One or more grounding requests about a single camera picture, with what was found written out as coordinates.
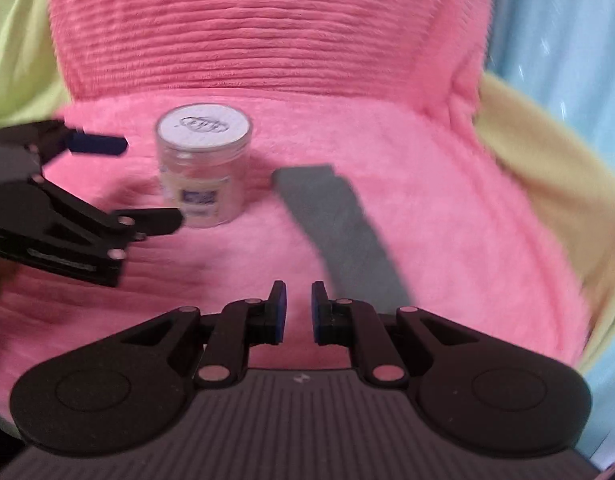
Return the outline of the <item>yellow fleece cloth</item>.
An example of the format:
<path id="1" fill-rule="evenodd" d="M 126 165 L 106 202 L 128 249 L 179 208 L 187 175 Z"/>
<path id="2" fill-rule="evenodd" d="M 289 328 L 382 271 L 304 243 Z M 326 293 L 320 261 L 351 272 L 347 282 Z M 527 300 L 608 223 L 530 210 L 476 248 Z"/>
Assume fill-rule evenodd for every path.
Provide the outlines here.
<path id="1" fill-rule="evenodd" d="M 580 369 L 615 339 L 615 172 L 563 122 L 484 73 L 475 130 L 553 232 L 582 283 L 589 330 Z"/>

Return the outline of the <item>grey cleaning cloth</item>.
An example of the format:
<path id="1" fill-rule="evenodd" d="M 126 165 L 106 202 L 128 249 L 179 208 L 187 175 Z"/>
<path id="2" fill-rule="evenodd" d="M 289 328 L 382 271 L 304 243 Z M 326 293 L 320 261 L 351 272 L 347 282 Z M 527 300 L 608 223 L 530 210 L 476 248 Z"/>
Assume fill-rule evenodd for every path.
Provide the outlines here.
<path id="1" fill-rule="evenodd" d="M 321 255 L 338 297 L 366 301 L 380 313 L 414 304 L 347 179 L 323 165 L 280 168 L 272 181 Z"/>

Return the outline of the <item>clear plastic jar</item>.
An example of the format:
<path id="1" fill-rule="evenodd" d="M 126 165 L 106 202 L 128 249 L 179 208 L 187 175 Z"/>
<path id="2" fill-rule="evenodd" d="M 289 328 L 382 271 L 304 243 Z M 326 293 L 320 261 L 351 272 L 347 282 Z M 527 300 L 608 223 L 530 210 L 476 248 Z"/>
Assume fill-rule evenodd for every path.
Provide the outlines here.
<path id="1" fill-rule="evenodd" d="M 252 122 L 238 108 L 194 103 L 163 114 L 155 126 L 164 199 L 186 226 L 212 228 L 245 209 Z"/>

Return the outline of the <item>pink corduroy blanket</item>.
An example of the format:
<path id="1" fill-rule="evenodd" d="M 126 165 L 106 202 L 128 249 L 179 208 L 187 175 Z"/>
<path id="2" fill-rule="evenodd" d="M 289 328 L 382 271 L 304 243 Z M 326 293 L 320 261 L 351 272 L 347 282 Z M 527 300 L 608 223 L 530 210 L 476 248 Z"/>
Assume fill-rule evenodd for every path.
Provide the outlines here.
<path id="1" fill-rule="evenodd" d="M 253 125 L 247 208 L 134 245 L 116 288 L 20 269 L 0 295 L 0 417 L 38 362 L 276 280 L 289 288 L 286 340 L 254 363 L 343 365 L 312 341 L 309 288 L 328 273 L 272 187 L 286 167 L 328 165 L 350 183 L 416 304 L 577 363 L 580 282 L 473 125 L 490 13 L 491 0 L 50 0 L 72 97 L 62 116 L 130 144 L 119 158 L 65 156 L 50 180 L 105 209 L 156 206 L 156 122 L 218 102 Z"/>

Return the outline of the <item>blue starry curtain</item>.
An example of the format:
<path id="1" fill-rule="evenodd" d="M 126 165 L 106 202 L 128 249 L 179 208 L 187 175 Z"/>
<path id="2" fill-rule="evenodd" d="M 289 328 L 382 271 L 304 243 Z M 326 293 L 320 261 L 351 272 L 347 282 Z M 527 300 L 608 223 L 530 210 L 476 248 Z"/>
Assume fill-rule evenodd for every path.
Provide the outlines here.
<path id="1" fill-rule="evenodd" d="M 615 0 L 494 0 L 487 68 L 615 172 Z M 615 339 L 583 374 L 593 409 L 577 447 L 607 469 L 615 466 Z"/>

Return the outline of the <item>green cloth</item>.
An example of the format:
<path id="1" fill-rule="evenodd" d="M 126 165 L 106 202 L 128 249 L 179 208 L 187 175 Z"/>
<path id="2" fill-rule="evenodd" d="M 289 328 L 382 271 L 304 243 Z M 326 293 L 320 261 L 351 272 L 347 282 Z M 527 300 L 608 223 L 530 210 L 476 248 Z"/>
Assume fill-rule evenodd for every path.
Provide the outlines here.
<path id="1" fill-rule="evenodd" d="M 0 0 L 0 128 L 51 118 L 69 102 L 48 0 Z"/>

